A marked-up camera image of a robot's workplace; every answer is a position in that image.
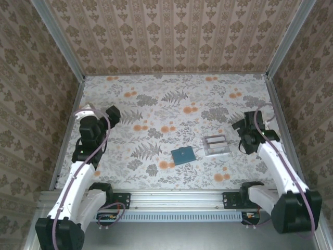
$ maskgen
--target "table surface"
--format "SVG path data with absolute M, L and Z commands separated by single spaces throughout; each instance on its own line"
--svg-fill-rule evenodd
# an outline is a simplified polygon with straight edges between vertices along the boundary
M 260 157 L 238 150 L 231 126 L 268 102 L 262 74 L 87 77 L 80 106 L 115 105 L 122 116 L 93 181 L 115 189 L 238 189 L 245 181 L 274 188 Z M 264 120 L 274 114 L 270 106 L 262 112 Z M 202 137 L 217 134 L 226 136 L 232 152 L 206 157 Z M 66 182 L 79 137 L 75 122 L 57 188 Z M 171 151 L 185 146 L 192 146 L 197 160 L 174 166 Z

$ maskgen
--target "purple cable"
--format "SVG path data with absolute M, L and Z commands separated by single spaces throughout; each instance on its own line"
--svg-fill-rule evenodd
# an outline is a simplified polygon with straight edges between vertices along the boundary
M 77 113 L 79 112 L 82 112 L 82 111 L 93 111 L 93 112 L 97 112 L 97 113 L 100 113 L 101 115 L 103 115 L 106 119 L 106 122 L 108 124 L 108 132 L 106 134 L 106 137 L 104 139 L 104 141 L 100 144 L 100 146 L 98 148 L 96 148 L 95 151 L 93 151 L 93 153 L 91 155 L 89 155 L 89 157 L 78 167 L 78 169 L 76 170 L 76 172 L 74 173 L 71 181 L 69 182 L 66 190 L 65 190 L 65 193 L 63 194 L 63 197 L 62 197 L 62 200 L 60 202 L 60 205 L 59 205 L 59 208 L 57 210 L 57 213 L 56 213 L 56 217 L 54 218 L 54 221 L 53 221 L 53 225 L 52 225 L 52 243 L 53 243 L 53 247 L 55 250 L 59 250 L 58 246 L 57 246 L 57 239 L 56 239 L 56 226 L 57 226 L 57 222 L 58 222 L 58 219 L 59 219 L 59 216 L 60 216 L 60 213 L 61 213 L 61 208 L 63 207 L 64 203 L 65 203 L 65 200 L 66 200 L 66 197 L 72 187 L 72 184 L 74 182 L 74 180 L 76 179 L 76 177 L 78 176 L 79 172 L 81 171 L 81 169 L 83 168 L 84 165 L 87 164 L 88 161 L 91 160 L 91 158 L 94 157 L 94 155 L 103 147 L 103 145 L 107 142 L 108 138 L 109 138 L 109 135 L 111 133 L 111 124 L 110 124 L 110 121 L 108 119 L 108 115 L 105 113 L 105 112 L 102 112 L 101 110 L 97 110 L 97 109 L 79 109 L 77 111 L 75 111 L 73 113 L 73 115 L 76 115 Z
M 109 228 L 112 228 L 122 217 L 123 217 L 123 215 L 124 215 L 124 213 L 125 213 L 125 210 L 126 210 L 126 206 L 125 206 L 125 204 L 123 204 L 123 203 L 121 203 L 121 202 L 115 202 L 115 203 L 112 203 L 112 204 L 110 204 L 110 205 L 107 205 L 107 206 L 105 206 L 105 207 L 101 207 L 100 209 L 99 209 L 99 211 L 101 211 L 101 210 L 103 210 L 103 209 L 107 209 L 107 208 L 109 208 L 109 207 L 113 207 L 113 206 L 115 206 L 115 205 L 121 205 L 122 207 L 123 207 L 123 212 L 121 213 L 121 215 L 118 217 L 118 219 L 116 219 L 110 226 L 109 226 Z M 101 226 L 101 224 L 100 224 L 100 220 L 101 220 L 101 218 L 102 218 L 103 216 L 100 216 L 99 218 L 98 218 L 98 221 L 97 221 L 97 224 L 99 225 L 99 226 Z
M 289 176 L 291 177 L 293 183 L 296 185 L 297 189 L 299 190 L 303 200 L 304 200 L 304 203 L 305 203 L 305 206 L 306 206 L 306 209 L 308 210 L 308 213 L 309 213 L 309 217 L 310 217 L 310 221 L 311 221 L 311 234 L 310 236 L 308 237 L 302 237 L 304 239 L 310 239 L 314 236 L 314 231 L 315 231 L 315 224 L 314 224 L 314 217 L 313 217 L 313 214 L 312 214 L 312 211 L 311 211 L 311 207 L 309 205 L 309 202 L 308 200 L 306 199 L 305 197 L 305 194 L 303 193 L 302 191 L 302 188 L 300 186 L 300 184 L 297 182 L 295 176 L 293 176 L 292 172 L 290 171 L 287 163 L 285 162 L 284 158 L 282 157 L 280 151 L 275 147 L 275 145 L 266 137 L 266 135 L 263 134 L 263 132 L 260 130 L 259 126 L 258 126 L 258 123 L 257 123 L 257 114 L 258 114 L 258 111 L 264 107 L 264 106 L 267 106 L 267 105 L 270 105 L 270 106 L 273 106 L 272 104 L 270 103 L 267 103 L 267 104 L 264 104 L 262 105 L 261 107 L 257 108 L 256 111 L 254 112 L 254 120 L 255 120 L 255 127 L 256 129 L 259 131 L 259 133 L 261 134 L 261 136 L 267 141 L 267 143 L 274 149 L 274 151 L 276 152 L 276 154 L 278 155 L 278 157 L 280 158 L 281 162 L 283 163 L 284 167 L 286 168 Z

